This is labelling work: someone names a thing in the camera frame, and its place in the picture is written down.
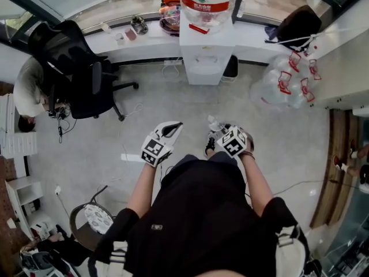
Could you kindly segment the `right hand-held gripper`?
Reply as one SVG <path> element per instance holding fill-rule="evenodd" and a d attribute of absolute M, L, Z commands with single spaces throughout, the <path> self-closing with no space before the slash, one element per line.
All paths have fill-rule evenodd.
<path fill-rule="evenodd" d="M 217 140 L 217 145 L 231 158 L 247 150 L 247 134 L 243 128 L 226 123 L 221 133 L 223 135 Z"/>

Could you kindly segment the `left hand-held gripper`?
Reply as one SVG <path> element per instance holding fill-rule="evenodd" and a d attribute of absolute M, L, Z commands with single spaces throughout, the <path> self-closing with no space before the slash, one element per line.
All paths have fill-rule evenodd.
<path fill-rule="evenodd" d="M 182 122 L 160 123 L 154 131 L 147 135 L 141 147 L 141 159 L 148 165 L 157 167 L 172 153 L 182 129 Z"/>

